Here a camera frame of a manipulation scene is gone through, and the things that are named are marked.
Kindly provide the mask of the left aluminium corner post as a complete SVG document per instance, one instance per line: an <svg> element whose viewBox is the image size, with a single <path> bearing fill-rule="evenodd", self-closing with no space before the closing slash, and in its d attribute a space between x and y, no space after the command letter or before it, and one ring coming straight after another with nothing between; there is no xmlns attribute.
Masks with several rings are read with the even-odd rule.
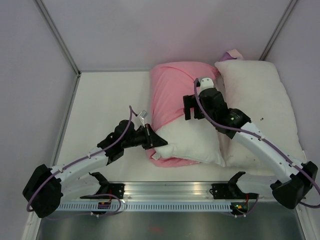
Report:
<svg viewBox="0 0 320 240"><path fill-rule="evenodd" d="M36 7L38 8L39 13L43 17L45 23L47 24L50 32L52 33L55 41L57 42L59 48L61 49L66 61L70 65L71 69L75 73L77 77L81 75L81 71L79 70L74 58L72 57L62 35L60 34L53 18L51 17L45 3L42 0L34 0L33 1Z"/></svg>

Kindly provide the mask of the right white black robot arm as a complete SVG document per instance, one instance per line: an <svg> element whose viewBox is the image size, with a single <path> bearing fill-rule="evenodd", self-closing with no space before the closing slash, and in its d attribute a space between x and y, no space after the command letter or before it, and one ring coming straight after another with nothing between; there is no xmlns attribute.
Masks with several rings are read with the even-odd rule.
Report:
<svg viewBox="0 0 320 240"><path fill-rule="evenodd" d="M316 184L318 167L311 161L303 163L280 150L263 136L244 112L229 108L222 93L215 87L183 96L183 106L185 120L190 120L192 116L195 119L207 119L219 133L240 143L272 170L272 176L256 176L239 171L228 181L230 196L272 196L291 210L298 204L312 209L320 207L302 201L312 188L320 190Z"/></svg>

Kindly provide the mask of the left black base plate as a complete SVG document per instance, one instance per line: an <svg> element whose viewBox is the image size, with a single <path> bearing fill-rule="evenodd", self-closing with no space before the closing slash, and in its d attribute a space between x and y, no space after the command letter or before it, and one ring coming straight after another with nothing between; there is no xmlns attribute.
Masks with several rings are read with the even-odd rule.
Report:
<svg viewBox="0 0 320 240"><path fill-rule="evenodd" d="M120 200L123 199L125 193L125 184L123 183L110 183L107 190L108 194L118 197Z"/></svg>

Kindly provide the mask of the pink purple cloth behind pillow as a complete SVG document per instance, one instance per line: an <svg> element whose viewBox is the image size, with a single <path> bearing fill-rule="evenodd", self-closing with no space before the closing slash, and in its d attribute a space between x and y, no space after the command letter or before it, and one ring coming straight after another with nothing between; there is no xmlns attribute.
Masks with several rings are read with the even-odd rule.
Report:
<svg viewBox="0 0 320 240"><path fill-rule="evenodd" d="M228 61L228 60L243 60L243 59L244 59L244 57L242 56L242 54L238 50L232 49L232 50L225 52L219 61L224 62L224 61Z"/></svg>

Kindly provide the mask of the aluminium corner post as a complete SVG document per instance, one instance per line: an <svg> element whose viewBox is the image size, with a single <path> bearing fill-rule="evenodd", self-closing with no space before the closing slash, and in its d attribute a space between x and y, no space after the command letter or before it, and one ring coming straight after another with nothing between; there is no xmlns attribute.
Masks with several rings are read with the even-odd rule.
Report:
<svg viewBox="0 0 320 240"><path fill-rule="evenodd" d="M55 41L57 42L59 48L61 49L66 61L70 65L71 69L75 73L77 77L81 75L81 71L79 70L74 58L72 57L62 35L60 34L53 18L51 17L45 3L42 0L34 0L33 1L36 7L38 8L39 13L43 17L45 23L47 24L50 32L52 33Z"/></svg>
<svg viewBox="0 0 320 240"><path fill-rule="evenodd" d="M273 46L275 45L279 35L281 34L282 30L284 29L287 21L291 17L292 13L294 12L297 4L299 3L299 0L290 0L288 5L286 6L284 12L282 13L279 21L277 22L270 38L267 41L267 44L265 45L265 48L263 49L259 60L265 61L267 57L269 56L271 50L273 49Z"/></svg>

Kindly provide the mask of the large white bare pillow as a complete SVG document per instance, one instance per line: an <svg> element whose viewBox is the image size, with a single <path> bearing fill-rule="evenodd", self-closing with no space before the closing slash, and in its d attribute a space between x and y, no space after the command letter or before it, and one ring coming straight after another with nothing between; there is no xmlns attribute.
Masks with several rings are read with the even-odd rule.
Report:
<svg viewBox="0 0 320 240"><path fill-rule="evenodd" d="M290 98L275 65L267 61L232 59L216 62L229 108L244 112L269 141L305 163Z"/></svg>

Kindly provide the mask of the right aluminium corner post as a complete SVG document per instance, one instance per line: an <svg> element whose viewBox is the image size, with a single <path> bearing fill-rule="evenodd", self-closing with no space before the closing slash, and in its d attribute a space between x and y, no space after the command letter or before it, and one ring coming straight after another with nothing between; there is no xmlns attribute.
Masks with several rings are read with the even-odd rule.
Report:
<svg viewBox="0 0 320 240"><path fill-rule="evenodd" d="M284 12L282 13L279 21L277 22L270 38L267 41L267 44L265 45L265 48L263 49L259 60L265 61L267 57L269 56L271 50L273 49L273 46L275 45L279 35L281 34L282 30L284 29L287 21L291 17L292 13L294 12L297 4L299 3L299 0L290 0L288 5L286 6Z"/></svg>

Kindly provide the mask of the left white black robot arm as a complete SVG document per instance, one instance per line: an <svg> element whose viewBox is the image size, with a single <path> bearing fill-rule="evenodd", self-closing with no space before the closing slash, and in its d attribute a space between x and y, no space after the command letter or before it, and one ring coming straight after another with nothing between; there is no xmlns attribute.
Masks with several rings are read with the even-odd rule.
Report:
<svg viewBox="0 0 320 240"><path fill-rule="evenodd" d="M26 210L45 218L63 202L77 198L105 198L109 183L97 169L121 158L127 148L141 146L150 150L166 145L168 142L150 124L135 129L131 120L122 120L85 156L68 164L36 167L22 191L27 200Z"/></svg>

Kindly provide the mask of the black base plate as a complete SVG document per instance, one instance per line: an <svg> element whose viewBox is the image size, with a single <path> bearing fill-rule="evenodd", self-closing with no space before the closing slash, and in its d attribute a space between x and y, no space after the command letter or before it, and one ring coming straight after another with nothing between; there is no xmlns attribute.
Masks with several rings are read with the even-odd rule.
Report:
<svg viewBox="0 0 320 240"><path fill-rule="evenodd" d="M125 184L123 183L110 183L107 190L108 194L118 197L120 200L123 199L125 193Z"/></svg>
<svg viewBox="0 0 320 240"><path fill-rule="evenodd" d="M244 193L235 184L213 183L209 190L215 200L253 200L256 193Z"/></svg>

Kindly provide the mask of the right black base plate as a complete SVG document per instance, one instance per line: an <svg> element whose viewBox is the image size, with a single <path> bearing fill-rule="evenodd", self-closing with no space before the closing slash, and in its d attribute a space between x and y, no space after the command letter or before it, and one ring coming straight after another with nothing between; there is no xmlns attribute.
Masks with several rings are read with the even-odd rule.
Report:
<svg viewBox="0 0 320 240"><path fill-rule="evenodd" d="M244 193L235 184L213 183L209 190L215 200L253 200L256 193Z"/></svg>

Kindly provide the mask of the aluminium mounting rail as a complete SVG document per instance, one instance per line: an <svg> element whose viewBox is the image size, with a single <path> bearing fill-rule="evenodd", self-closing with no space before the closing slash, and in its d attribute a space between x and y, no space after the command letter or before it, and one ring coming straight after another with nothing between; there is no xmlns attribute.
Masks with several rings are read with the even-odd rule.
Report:
<svg viewBox="0 0 320 240"><path fill-rule="evenodd" d="M216 183L229 183L226 181L132 181L117 182L104 181L98 184L96 179L80 179L75 185L66 187L63 190L63 197L60 202L62 204L68 201L80 200L106 200L107 191L110 183L125 184L125 192L123 200L132 200L135 202L170 202L170 201L204 201L204 200L220 200L226 201L230 199L214 199L210 193L211 185ZM260 195L261 198L271 199L272 190L267 185L260 186L257 190L243 191L245 194L253 193Z"/></svg>

